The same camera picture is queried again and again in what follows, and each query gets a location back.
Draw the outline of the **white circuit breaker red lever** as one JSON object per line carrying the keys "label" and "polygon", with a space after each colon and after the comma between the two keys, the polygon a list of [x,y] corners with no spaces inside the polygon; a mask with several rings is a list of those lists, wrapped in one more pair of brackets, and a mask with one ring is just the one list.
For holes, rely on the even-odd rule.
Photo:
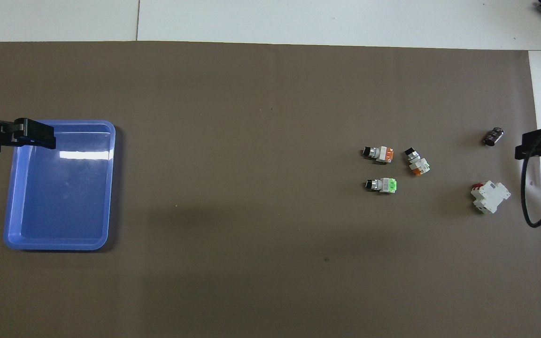
{"label": "white circuit breaker red lever", "polygon": [[473,205],[483,214],[494,214],[498,206],[507,200],[511,193],[500,182],[487,180],[473,184],[471,195],[475,198]]}

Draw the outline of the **blue plastic tray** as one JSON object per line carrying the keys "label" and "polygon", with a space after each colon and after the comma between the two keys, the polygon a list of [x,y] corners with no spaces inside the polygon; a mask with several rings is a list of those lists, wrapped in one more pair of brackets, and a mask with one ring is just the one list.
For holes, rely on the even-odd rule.
{"label": "blue plastic tray", "polygon": [[13,151],[3,240],[15,250],[95,251],[108,240],[116,129],[46,120],[56,148]]}

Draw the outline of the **brown table mat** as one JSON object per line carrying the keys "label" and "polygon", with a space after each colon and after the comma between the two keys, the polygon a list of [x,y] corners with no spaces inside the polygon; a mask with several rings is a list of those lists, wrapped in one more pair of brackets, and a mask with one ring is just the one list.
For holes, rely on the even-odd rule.
{"label": "brown table mat", "polygon": [[[526,51],[0,42],[17,117],[114,124],[111,233],[9,248],[4,148],[0,338],[541,338]],[[380,146],[392,163],[362,156]],[[394,194],[365,189],[384,177]],[[511,193],[494,214],[473,205],[487,180]]]}

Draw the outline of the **switch with orange block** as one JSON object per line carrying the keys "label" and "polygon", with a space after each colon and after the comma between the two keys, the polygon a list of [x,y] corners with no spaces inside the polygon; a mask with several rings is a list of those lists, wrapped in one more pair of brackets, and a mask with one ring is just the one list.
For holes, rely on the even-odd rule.
{"label": "switch with orange block", "polygon": [[364,147],[362,156],[379,163],[392,163],[394,150],[386,146]]}

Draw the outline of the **switch with green block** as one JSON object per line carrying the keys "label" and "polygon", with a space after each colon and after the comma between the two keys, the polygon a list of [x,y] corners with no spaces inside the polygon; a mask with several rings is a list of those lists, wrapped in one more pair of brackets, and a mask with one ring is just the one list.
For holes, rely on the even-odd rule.
{"label": "switch with green block", "polygon": [[397,191],[397,180],[389,177],[369,179],[364,184],[365,189],[384,194],[394,194]]}

